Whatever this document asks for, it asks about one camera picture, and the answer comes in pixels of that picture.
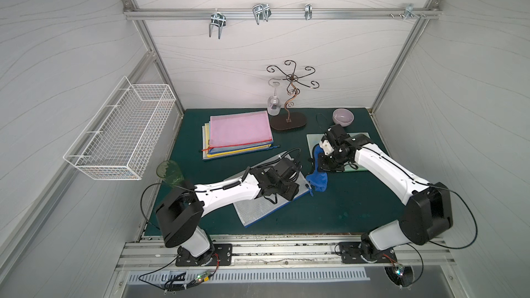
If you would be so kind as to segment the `blue microfibre cloth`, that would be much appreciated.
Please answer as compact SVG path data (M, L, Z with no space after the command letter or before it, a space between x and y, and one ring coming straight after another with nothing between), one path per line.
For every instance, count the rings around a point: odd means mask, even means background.
M323 149L317 143L312 150L312 172L306 176L306 181L309 183L311 190L323 193L327 190L328 175L326 172L319 171L319 156L324 153Z

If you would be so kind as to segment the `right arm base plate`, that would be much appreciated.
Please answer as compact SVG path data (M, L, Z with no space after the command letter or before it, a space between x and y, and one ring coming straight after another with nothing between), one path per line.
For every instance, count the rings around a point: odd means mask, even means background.
M378 250L367 241L345 241L335 246L335 254L343 264L392 264L397 257L392 248Z

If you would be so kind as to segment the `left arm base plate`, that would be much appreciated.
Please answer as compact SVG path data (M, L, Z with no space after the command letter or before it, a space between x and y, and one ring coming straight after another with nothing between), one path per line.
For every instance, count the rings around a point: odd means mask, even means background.
M175 261L177 267L200 267L200 266L230 266L232 263L232 244L214 243L205 253L194 257L183 248L178 248L178 255Z

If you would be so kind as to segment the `pink mesh document bag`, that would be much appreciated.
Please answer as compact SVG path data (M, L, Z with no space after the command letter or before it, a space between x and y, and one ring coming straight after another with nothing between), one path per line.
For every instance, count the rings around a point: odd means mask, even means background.
M266 110L231 115L210 116L207 146L211 154L231 152L273 143Z

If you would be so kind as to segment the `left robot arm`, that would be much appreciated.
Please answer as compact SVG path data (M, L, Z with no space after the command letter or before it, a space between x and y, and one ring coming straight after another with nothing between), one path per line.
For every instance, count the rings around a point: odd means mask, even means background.
M188 259L197 266L210 263L215 246L200 228L203 216L241 201L265 199L277 204L279 197L293 201L300 190L298 178L302 168L299 158L291 157L294 151L249 166L233 179L197 185L185 181L173 188L155 210L165 247L187 253Z

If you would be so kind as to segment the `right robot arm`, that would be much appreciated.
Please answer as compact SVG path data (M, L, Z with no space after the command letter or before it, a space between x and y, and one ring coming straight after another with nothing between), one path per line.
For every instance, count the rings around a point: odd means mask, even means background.
M422 246L453 226L451 197L455 191L413 174L366 135L351 136L335 124L325 130L312 154L313 172L306 179L317 192L327 189L329 174L344 172L347 166L363 167L404 205L399 219L362 235L356 252L365 262L377 262L385 251L396 246Z

